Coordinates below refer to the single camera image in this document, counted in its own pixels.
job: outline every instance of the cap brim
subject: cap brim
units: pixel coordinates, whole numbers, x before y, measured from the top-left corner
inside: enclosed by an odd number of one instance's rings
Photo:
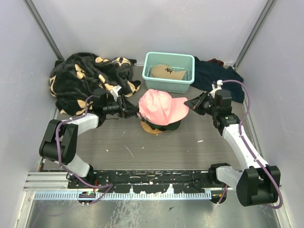
[[[182,80],[185,77],[187,70],[175,71],[174,79]]]
[[[168,119],[169,124],[175,123],[186,117],[189,112],[189,108],[184,104],[186,101],[187,98],[185,97],[172,99],[171,111]]]

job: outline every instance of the tan cap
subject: tan cap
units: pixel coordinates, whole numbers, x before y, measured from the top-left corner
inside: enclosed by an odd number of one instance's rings
[[[175,71],[170,66],[165,64],[159,64],[151,69],[150,77],[182,80],[187,70]]]

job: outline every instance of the dark blue cloth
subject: dark blue cloth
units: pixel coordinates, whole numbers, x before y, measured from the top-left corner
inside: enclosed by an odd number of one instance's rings
[[[225,69],[218,65],[217,61],[200,61],[195,57],[195,78],[194,82],[191,84],[193,87],[210,92],[212,90],[213,82],[230,79],[234,79],[239,82],[244,81],[244,79],[235,72],[232,67]],[[233,101],[243,103],[245,94],[240,84],[228,82],[223,84],[222,88],[231,92]]]

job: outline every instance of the white wall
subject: white wall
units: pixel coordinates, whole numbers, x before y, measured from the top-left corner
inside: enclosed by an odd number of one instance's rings
[[[48,76],[56,58],[23,1],[2,0],[0,9],[0,221],[10,228],[55,109]]]
[[[33,0],[63,56],[149,51],[235,63],[266,0]]]
[[[262,153],[281,170],[285,205],[304,227],[304,2],[277,1],[239,72]]]

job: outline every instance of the logo on cap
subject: logo on cap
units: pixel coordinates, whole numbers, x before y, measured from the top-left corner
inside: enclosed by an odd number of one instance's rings
[[[165,71],[170,72],[170,74],[173,72],[173,70],[170,69],[169,67],[167,67],[167,68],[165,69]]]

